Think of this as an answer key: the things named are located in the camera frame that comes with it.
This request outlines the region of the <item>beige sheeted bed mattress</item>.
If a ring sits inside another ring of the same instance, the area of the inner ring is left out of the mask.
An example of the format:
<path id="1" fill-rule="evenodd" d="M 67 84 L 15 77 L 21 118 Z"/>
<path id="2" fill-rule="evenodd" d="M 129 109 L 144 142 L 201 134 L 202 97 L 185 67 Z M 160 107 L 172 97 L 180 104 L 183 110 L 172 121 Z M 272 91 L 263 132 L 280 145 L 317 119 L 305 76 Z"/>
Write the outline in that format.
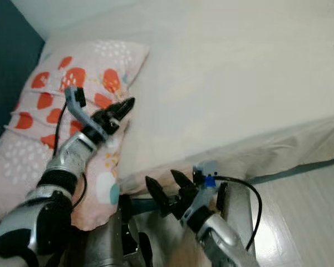
<path id="1" fill-rule="evenodd" d="M 225 176 L 334 159 L 334 0 L 141 0 L 47 39 L 44 54 L 96 39 L 149 46 L 118 165 L 145 176 L 216 161 Z"/>

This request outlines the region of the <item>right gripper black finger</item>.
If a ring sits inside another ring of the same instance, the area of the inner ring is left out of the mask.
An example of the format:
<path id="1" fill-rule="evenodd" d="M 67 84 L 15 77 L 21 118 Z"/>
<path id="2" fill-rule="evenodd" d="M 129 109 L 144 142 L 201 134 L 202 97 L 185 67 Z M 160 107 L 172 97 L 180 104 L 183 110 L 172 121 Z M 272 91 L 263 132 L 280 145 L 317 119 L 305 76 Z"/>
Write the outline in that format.
<path id="1" fill-rule="evenodd" d="M 146 187 L 152 199 L 154 199 L 159 207 L 160 216 L 169 216 L 172 213 L 172 204 L 164 188 L 162 188 L 158 181 L 149 176 L 146 176 Z"/>
<path id="2" fill-rule="evenodd" d="M 180 188 L 178 189 L 179 195 L 195 195 L 198 193 L 198 188 L 185 173 L 178 170 L 170 170 L 175 182 Z"/>

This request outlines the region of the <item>pink pillow orange patches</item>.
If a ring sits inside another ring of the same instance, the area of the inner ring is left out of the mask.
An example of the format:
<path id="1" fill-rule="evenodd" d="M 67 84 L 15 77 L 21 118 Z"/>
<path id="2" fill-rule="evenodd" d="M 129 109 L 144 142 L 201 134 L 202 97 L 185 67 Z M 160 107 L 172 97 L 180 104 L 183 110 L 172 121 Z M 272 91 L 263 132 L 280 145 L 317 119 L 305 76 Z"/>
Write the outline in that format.
<path id="1" fill-rule="evenodd" d="M 148 55 L 144 44 L 114 40 L 68 44 L 42 54 L 0 137 L 0 220 L 35 188 L 53 148 L 83 128 L 63 109 L 65 87 L 83 88 L 85 112 L 91 115 L 131 96 L 129 87 Z M 78 181 L 71 222 L 80 230 L 91 231 L 116 212 L 117 166 L 129 121 L 121 121 L 89 160 L 86 179 Z"/>

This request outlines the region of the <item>teal upholstered headboard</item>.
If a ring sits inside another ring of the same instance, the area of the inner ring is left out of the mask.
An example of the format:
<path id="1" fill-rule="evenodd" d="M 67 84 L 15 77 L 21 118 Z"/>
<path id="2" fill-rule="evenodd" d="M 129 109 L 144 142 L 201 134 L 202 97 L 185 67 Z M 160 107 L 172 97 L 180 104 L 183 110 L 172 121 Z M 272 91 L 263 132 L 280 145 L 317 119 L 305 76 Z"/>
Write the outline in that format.
<path id="1" fill-rule="evenodd" d="M 0 0 L 0 137 L 44 44 L 14 3 Z"/>

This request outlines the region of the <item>grey left robot leg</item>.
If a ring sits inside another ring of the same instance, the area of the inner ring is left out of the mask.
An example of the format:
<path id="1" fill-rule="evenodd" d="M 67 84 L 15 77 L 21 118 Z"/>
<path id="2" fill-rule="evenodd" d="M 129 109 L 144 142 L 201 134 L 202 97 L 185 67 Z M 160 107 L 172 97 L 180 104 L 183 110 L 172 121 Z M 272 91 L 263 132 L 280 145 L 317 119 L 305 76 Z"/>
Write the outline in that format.
<path id="1" fill-rule="evenodd" d="M 82 267 L 153 267 L 151 242 L 133 218 L 131 198 L 119 196 L 116 213 L 89 232 Z"/>

